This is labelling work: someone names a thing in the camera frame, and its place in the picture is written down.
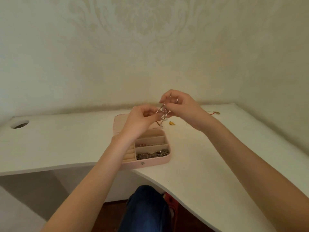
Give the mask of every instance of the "desk surface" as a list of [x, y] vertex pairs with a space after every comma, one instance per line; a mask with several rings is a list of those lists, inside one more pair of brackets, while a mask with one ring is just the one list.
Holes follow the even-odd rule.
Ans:
[[[203, 106], [242, 142], [309, 196], [309, 156], [236, 105]], [[94, 164], [110, 143], [113, 119], [129, 110], [15, 117], [0, 128], [0, 175]], [[23, 128], [10, 126], [29, 120]], [[212, 228], [274, 231], [210, 141], [183, 120], [164, 130], [167, 164], [133, 170], [171, 193]]]

